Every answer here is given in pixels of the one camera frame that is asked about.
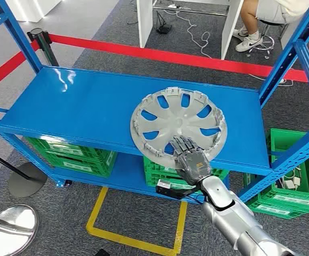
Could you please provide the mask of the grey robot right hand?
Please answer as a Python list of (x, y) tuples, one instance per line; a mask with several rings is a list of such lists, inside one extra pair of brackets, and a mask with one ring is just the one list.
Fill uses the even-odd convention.
[(190, 137), (173, 136), (169, 142), (174, 150), (177, 173), (188, 185), (195, 186), (211, 175), (211, 166), (203, 151)]

